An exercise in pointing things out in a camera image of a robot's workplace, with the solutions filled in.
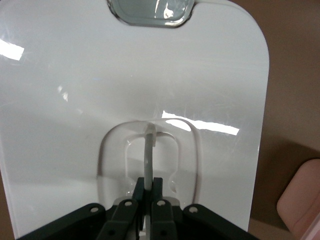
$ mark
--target brown surface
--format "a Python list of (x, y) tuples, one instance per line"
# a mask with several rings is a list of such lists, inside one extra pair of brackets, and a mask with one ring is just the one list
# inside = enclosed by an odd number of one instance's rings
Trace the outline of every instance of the brown surface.
[[(276, 203), (297, 168), (320, 157), (320, 1), (233, 0), (263, 31), (270, 54), (251, 216), (284, 228)], [(0, 239), (11, 239), (0, 187)]]

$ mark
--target brown floor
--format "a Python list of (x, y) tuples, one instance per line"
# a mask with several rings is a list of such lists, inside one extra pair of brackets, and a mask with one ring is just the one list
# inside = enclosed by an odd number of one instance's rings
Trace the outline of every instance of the brown floor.
[[(233, 0), (257, 21), (270, 72), (251, 217), (285, 229), (276, 203), (297, 168), (320, 157), (320, 0)], [(13, 239), (0, 186), (0, 239)]]

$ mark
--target glossy white surface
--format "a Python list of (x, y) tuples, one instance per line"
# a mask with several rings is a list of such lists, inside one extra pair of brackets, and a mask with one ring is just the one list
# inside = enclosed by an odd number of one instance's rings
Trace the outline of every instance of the glossy white surface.
[(105, 0), (1, 0), (0, 39), (20, 47), (0, 51), (0, 167), (16, 237), (99, 202), (105, 135), (164, 112), (200, 124), (198, 202), (248, 228), (269, 70), (248, 13), (199, 3), (165, 29), (125, 25)]

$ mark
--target metal bolt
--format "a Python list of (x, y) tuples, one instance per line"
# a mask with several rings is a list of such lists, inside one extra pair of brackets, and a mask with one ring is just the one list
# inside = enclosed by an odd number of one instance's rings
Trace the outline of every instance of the metal bolt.
[(192, 206), (189, 208), (189, 212), (192, 213), (192, 214), (195, 214), (198, 212), (198, 208), (196, 208), (195, 206)]
[(126, 207), (131, 206), (131, 205), (132, 205), (132, 201), (126, 201), (126, 202), (124, 203), (124, 205), (125, 205)]
[(158, 201), (156, 204), (160, 207), (160, 206), (166, 205), (166, 202), (163, 201), (163, 200), (160, 200), (160, 201)]
[(95, 207), (90, 209), (90, 212), (91, 213), (96, 213), (96, 212), (98, 212), (98, 210), (99, 210), (99, 208), (95, 206)]

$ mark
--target pink object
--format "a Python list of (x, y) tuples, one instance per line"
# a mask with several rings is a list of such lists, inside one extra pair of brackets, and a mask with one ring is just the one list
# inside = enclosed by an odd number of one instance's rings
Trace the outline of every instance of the pink object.
[(320, 159), (299, 168), (276, 209), (297, 239), (320, 240)]

